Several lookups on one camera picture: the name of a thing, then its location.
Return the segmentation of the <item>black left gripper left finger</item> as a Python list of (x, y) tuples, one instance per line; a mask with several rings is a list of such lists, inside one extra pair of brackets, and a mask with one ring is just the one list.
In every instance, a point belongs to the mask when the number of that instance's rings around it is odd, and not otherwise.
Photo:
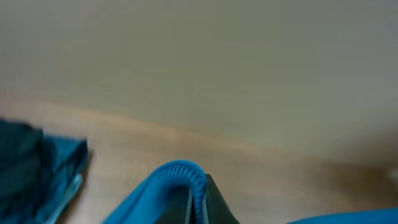
[(193, 223), (193, 198), (188, 187), (179, 186), (169, 191), (163, 212), (155, 224)]

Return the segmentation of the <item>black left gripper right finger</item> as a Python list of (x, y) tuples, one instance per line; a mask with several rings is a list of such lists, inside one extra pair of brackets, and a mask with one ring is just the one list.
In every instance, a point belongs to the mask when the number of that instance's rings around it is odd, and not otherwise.
[(239, 224), (210, 174), (205, 174), (205, 196), (202, 201), (204, 224)]

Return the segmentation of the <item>blue polo shirt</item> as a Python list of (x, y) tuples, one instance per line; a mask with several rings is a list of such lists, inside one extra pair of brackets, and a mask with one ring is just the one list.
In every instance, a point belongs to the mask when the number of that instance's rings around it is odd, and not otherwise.
[(206, 177), (200, 166), (185, 160), (170, 161), (143, 180), (105, 219), (106, 224), (155, 223), (172, 189), (188, 187), (193, 198), (193, 223), (204, 224), (202, 201)]

